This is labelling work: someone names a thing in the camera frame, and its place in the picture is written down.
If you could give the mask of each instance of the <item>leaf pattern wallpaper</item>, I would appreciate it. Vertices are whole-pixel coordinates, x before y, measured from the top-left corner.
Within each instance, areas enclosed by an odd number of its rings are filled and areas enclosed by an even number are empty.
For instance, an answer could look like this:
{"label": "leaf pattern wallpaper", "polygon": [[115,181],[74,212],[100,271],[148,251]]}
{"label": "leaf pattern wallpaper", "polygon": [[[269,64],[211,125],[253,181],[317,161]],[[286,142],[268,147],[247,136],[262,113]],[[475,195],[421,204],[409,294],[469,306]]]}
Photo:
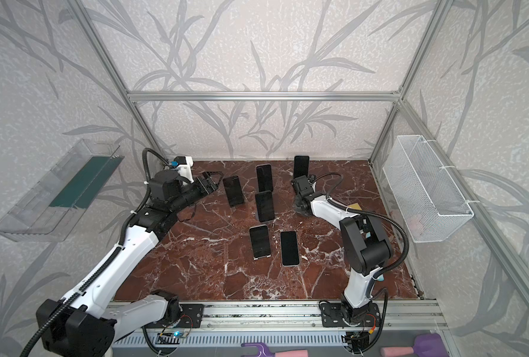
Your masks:
{"label": "leaf pattern wallpaper", "polygon": [[125,158],[64,242],[0,236],[0,356],[20,354],[40,303],[95,266],[145,191],[146,140],[65,9],[0,0],[0,218],[81,138],[117,143]]}
{"label": "leaf pattern wallpaper", "polygon": [[[529,1],[452,7],[407,100],[529,266]],[[395,135],[412,133],[399,116],[375,160],[397,219],[381,168]],[[529,356],[529,310],[474,225],[413,253],[463,355]]]}
{"label": "leaf pattern wallpaper", "polygon": [[[84,1],[132,91],[394,91],[434,1]],[[69,21],[64,13],[61,21]],[[168,154],[367,159],[390,103],[142,102]]]}

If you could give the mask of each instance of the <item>purple plastic tool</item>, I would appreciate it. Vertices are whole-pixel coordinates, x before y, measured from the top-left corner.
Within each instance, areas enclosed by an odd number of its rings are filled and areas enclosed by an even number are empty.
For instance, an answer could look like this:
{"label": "purple plastic tool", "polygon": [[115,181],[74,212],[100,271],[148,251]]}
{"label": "purple plastic tool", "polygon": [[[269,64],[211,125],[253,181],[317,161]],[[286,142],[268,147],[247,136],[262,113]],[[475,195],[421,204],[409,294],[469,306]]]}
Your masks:
{"label": "purple plastic tool", "polygon": [[242,356],[242,357],[308,357],[308,350],[297,350],[297,351],[286,351],[286,352],[277,352],[272,353],[268,349],[268,346],[262,342],[256,343],[242,343],[241,347],[256,347],[259,349],[257,355],[251,356]]}
{"label": "purple plastic tool", "polygon": [[438,333],[417,336],[413,347],[382,347],[381,350],[383,357],[399,357],[411,353],[417,353],[419,357],[449,357]]}

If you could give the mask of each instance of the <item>white mesh basket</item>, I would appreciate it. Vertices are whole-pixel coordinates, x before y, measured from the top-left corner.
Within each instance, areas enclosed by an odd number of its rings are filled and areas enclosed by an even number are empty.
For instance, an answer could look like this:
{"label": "white mesh basket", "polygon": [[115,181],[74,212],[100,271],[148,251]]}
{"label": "white mesh basket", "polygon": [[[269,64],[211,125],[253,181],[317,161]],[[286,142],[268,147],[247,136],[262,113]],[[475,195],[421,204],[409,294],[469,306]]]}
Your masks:
{"label": "white mesh basket", "polygon": [[416,243],[441,242],[474,216],[448,169],[421,135],[399,135],[383,172]]}

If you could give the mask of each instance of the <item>marble table surface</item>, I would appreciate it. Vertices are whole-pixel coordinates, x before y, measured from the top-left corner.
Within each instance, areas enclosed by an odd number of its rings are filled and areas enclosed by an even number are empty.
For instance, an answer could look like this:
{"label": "marble table surface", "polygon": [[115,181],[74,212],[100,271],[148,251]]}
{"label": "marble table surface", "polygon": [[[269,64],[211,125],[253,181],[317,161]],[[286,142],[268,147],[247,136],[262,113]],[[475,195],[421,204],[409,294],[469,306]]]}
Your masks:
{"label": "marble table surface", "polygon": [[[272,165],[274,182],[276,218],[266,222],[272,256],[254,260],[248,230],[261,224],[256,218],[255,167],[265,163]],[[238,175],[245,203],[230,208],[221,184],[217,192],[197,204],[194,218],[176,223],[144,257],[118,289],[115,300],[138,300],[155,289],[175,293],[181,300],[339,299],[349,277],[340,231],[323,219],[294,211],[292,165],[292,161],[195,162],[194,176],[203,171],[223,171],[225,177]],[[367,161],[310,161],[311,174],[330,171],[344,175],[344,181],[332,192],[335,199],[385,213]],[[316,189],[326,191],[337,179],[322,178]],[[192,208],[182,211],[180,219],[190,217],[191,212]],[[385,229],[397,257],[399,246],[390,226],[385,225]],[[297,232],[298,266],[282,266],[281,231]],[[392,299],[417,298],[405,264],[384,278],[374,291],[386,286]]]}

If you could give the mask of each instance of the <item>phone screen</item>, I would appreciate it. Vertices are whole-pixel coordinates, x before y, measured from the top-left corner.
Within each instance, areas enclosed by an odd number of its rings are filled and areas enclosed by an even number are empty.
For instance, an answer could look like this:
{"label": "phone screen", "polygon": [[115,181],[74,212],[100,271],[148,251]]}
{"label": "phone screen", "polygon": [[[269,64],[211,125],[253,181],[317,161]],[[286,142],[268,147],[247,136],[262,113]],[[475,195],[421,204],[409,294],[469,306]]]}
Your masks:
{"label": "phone screen", "polygon": [[272,192],[264,191],[255,194],[256,213],[259,221],[266,222],[274,219],[274,204],[272,203]]}
{"label": "phone screen", "polygon": [[259,192],[274,191],[272,185],[272,166],[269,163],[256,167],[256,179],[259,182]]}
{"label": "phone screen", "polygon": [[296,155],[294,157],[294,174],[292,178],[300,176],[308,176],[308,165],[310,164],[310,156]]}
{"label": "phone screen", "polygon": [[251,236],[252,255],[254,259],[269,256],[270,240],[268,239],[268,227],[266,225],[253,227],[248,230]]}
{"label": "phone screen", "polygon": [[239,176],[225,177],[223,186],[225,187],[229,206],[233,207],[244,203],[243,189],[240,187]]}
{"label": "phone screen", "polygon": [[300,255],[298,254],[298,241],[296,232],[280,232],[280,250],[282,253],[282,265],[292,267],[300,264]]}

